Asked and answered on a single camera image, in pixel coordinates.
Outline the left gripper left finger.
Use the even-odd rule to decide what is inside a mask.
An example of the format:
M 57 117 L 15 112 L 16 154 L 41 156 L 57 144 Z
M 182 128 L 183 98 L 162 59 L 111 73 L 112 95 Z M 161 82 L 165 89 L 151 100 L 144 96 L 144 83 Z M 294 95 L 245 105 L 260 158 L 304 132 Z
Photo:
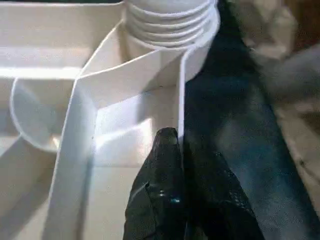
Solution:
M 178 134 L 160 129 L 135 177 L 125 209 L 125 240 L 182 240 L 187 223 Z

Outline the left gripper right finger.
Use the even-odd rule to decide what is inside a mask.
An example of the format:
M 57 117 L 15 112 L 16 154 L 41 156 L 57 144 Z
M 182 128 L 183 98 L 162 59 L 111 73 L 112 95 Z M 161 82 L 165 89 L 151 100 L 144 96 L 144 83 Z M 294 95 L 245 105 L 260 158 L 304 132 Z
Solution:
M 249 199 L 222 154 L 186 143 L 183 166 L 191 222 L 207 239 L 263 239 Z

